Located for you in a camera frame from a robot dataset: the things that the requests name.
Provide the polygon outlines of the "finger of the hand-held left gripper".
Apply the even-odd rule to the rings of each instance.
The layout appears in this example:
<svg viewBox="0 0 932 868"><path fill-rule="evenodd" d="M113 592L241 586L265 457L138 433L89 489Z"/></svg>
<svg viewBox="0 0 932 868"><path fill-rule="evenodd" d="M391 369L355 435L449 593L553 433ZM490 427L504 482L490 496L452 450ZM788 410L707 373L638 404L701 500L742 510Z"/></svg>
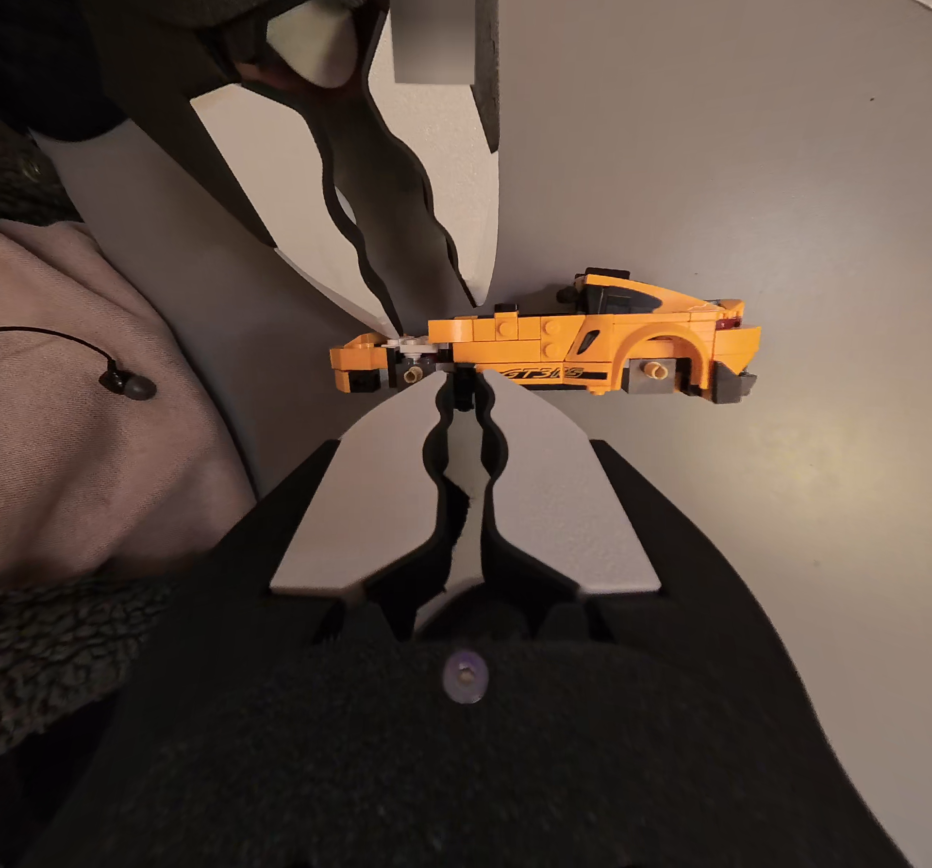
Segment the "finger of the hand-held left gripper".
<svg viewBox="0 0 932 868"><path fill-rule="evenodd" d="M424 168L432 214L449 234L469 295L483 304L497 255L498 155L489 148L472 89L398 83L391 56L373 58L367 86L390 134Z"/></svg>
<svg viewBox="0 0 932 868"><path fill-rule="evenodd" d="M282 259L341 310L387 337L398 327L363 265L366 242L335 186L334 159L306 117L245 85L190 104L231 169Z"/></svg>

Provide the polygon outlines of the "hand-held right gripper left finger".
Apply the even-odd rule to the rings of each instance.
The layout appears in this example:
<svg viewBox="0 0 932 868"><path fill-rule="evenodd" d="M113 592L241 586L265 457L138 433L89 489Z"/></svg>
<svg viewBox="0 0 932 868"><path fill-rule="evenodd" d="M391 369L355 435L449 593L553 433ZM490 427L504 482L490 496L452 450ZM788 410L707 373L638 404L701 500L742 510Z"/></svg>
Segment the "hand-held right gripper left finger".
<svg viewBox="0 0 932 868"><path fill-rule="evenodd" d="M438 486L424 450L441 424L436 372L380 403L339 440L270 589L276 595L356 595L435 531Z"/></svg>

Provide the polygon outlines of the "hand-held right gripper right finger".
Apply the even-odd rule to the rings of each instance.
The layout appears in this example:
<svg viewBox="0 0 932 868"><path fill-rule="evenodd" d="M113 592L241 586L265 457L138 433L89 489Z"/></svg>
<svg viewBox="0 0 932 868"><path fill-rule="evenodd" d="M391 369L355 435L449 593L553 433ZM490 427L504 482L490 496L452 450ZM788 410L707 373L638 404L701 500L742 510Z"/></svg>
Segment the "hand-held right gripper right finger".
<svg viewBox="0 0 932 868"><path fill-rule="evenodd" d="M511 597L656 593L660 581L587 434L498 372L479 375L484 582Z"/></svg>

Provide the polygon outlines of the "orange lego car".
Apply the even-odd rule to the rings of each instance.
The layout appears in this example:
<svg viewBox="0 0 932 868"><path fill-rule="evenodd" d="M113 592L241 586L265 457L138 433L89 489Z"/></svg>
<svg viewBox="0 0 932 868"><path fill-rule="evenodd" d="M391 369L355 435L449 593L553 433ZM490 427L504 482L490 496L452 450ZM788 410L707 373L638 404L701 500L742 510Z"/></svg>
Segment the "orange lego car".
<svg viewBox="0 0 932 868"><path fill-rule="evenodd" d="M697 396L736 404L756 376L762 328L746 326L742 300L704 300L590 266L556 295L560 310L525 314L498 303L491 314L436 318L425 335L366 333L329 351L342 393L411 388L436 372L473 365L529 390L591 396Z"/></svg>

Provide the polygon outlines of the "person's left hand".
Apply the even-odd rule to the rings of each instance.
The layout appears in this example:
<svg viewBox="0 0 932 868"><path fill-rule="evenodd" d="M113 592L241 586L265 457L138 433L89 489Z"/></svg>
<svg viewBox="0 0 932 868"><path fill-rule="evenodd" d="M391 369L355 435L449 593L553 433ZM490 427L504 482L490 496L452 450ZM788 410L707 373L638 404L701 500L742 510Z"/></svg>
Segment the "person's left hand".
<svg viewBox="0 0 932 868"><path fill-rule="evenodd" d="M282 92L298 90L301 78L282 59L263 62L234 62L242 82L252 82Z"/></svg>

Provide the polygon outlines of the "beige hoodie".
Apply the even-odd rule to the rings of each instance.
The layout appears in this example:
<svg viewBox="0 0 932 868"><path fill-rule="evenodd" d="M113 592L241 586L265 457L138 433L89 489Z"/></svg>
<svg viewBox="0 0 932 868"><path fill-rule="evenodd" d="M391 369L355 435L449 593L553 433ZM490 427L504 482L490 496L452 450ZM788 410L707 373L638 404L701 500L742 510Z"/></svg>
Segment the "beige hoodie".
<svg viewBox="0 0 932 868"><path fill-rule="evenodd" d="M255 504L220 413L169 326L87 228L1 221L1 326L94 344L156 385L100 386L106 362L52 335L1 334L1 589L101 566L159 572L215 547Z"/></svg>

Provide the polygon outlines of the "black wired earphone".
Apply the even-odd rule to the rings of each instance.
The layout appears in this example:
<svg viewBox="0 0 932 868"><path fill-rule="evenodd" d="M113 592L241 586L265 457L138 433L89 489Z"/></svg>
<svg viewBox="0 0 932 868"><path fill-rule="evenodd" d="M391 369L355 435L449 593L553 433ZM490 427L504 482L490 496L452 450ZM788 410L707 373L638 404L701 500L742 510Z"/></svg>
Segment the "black wired earphone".
<svg viewBox="0 0 932 868"><path fill-rule="evenodd" d="M134 402L148 402L156 397L158 395L158 386L152 379L141 373L137 373L134 371L130 371L127 368L122 368L120 361L114 358L108 351L97 347L93 342L89 342L87 340L58 330L51 330L45 327L32 327L32 326L1 326L1 333L45 335L51 338L65 340L70 344L76 344L79 347L96 352L107 362L106 371L99 376L99 383L110 393L115 396L122 396Z"/></svg>

